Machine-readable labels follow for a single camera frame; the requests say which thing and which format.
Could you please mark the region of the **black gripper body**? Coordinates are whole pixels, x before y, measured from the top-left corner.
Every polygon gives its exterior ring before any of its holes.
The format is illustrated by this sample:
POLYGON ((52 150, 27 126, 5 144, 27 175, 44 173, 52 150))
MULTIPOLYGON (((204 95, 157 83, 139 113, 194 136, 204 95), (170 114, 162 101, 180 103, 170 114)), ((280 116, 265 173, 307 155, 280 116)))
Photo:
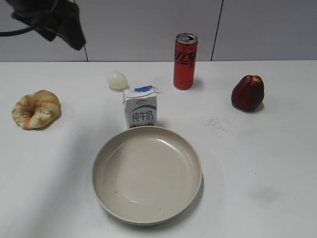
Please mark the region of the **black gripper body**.
POLYGON ((6 3, 13 8, 11 17, 27 25, 23 29, 7 31, 7 37, 36 31, 50 42, 55 39, 56 33, 46 27, 58 20, 61 0, 7 0, 6 3))

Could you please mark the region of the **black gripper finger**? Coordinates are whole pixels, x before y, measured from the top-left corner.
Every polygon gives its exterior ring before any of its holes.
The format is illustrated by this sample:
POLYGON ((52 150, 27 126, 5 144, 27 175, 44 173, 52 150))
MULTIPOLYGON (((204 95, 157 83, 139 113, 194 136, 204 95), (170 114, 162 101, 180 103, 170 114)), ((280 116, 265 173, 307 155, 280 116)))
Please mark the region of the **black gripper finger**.
POLYGON ((78 5, 68 0, 62 0, 59 13, 61 25, 58 27, 58 36, 71 48, 81 50, 86 44, 86 39, 80 23, 78 5))

